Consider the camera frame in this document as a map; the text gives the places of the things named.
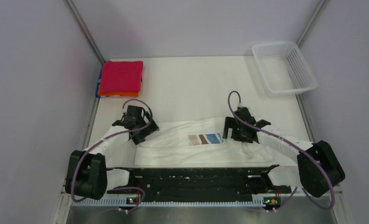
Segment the striped patch on cloth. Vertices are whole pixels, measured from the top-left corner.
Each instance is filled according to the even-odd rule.
[[[191,134],[188,135],[191,145],[220,144],[223,139],[220,133],[216,134]]]

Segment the white towel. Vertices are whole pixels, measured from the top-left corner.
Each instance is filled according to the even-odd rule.
[[[276,153],[258,143],[242,143],[230,138],[218,144],[194,145],[191,135],[222,135],[225,118],[202,121],[159,123],[160,131],[154,132],[136,149],[136,166],[176,166],[189,167],[205,164],[225,164],[238,166],[241,163],[261,163],[274,160]]]

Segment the brown stripe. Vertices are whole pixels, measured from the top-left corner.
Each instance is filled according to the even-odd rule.
[[[189,139],[192,142],[192,145],[194,146],[199,145],[198,138],[195,134],[189,135]]]
[[[206,138],[204,137],[203,134],[199,135],[199,139],[201,140],[201,144],[203,144],[203,145],[208,144],[208,141],[206,140]]]

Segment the white wall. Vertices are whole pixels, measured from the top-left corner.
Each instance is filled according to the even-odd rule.
[[[346,180],[356,223],[369,223],[369,0],[330,1],[302,47],[319,87],[305,94]]]
[[[0,0],[0,223],[52,222],[99,68],[63,0]]]
[[[74,0],[110,58],[249,55],[296,41],[319,0]]]

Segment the white laundry basket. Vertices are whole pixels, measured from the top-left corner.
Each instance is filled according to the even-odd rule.
[[[297,44],[258,44],[252,51],[268,96],[300,94],[317,88],[317,80]]]

